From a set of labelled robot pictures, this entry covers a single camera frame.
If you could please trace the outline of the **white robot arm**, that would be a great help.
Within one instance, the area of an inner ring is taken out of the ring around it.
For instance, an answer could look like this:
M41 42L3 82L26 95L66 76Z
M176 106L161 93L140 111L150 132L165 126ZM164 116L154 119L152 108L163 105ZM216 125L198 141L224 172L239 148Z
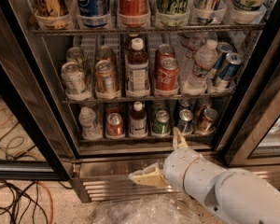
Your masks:
M182 191L227 224L280 224L280 191L241 168L226 169L190 148L174 129L174 151L162 163L129 174L137 185Z

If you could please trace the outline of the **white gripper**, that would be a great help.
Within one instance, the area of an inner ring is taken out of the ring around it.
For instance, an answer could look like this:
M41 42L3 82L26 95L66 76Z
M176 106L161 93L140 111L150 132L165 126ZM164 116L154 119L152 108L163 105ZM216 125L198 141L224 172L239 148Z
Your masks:
M215 185L226 169L189 148L177 127L173 128L173 135L175 151L165 159L163 171L158 163L154 163L143 170L130 173L128 177L140 186L163 188L169 183L171 187L187 193L202 205L218 205Z

